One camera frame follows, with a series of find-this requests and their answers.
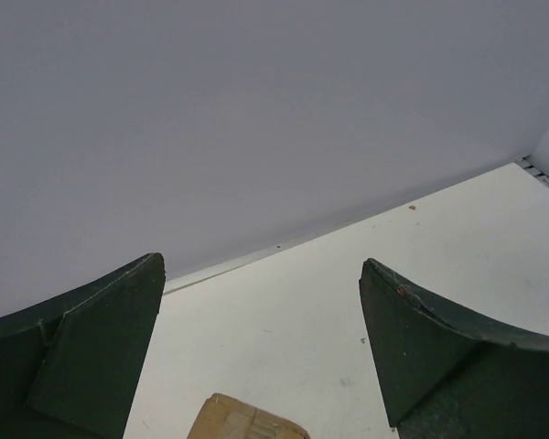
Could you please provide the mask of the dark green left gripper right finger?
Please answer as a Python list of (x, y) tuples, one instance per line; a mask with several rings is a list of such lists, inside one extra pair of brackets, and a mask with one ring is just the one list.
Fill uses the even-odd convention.
[(362, 313), (402, 438), (549, 438), (549, 336), (484, 316), (369, 259)]

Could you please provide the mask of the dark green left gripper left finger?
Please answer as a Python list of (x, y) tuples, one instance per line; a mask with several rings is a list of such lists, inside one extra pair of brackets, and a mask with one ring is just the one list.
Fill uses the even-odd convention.
[(148, 253), (0, 317), (0, 438), (121, 438), (165, 286)]

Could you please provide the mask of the brown cardboard express box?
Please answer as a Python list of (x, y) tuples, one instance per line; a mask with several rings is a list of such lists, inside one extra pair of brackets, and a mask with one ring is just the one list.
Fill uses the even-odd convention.
[(310, 439), (303, 427), (231, 396), (214, 393), (202, 405), (188, 439)]

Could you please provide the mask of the aluminium table edge rail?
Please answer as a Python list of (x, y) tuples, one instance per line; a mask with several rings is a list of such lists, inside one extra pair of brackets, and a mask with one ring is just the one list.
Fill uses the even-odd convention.
[(531, 177), (535, 178), (541, 184), (549, 188), (549, 176), (544, 171), (535, 166), (530, 161), (529, 156), (522, 157), (521, 159), (517, 160), (516, 164)]

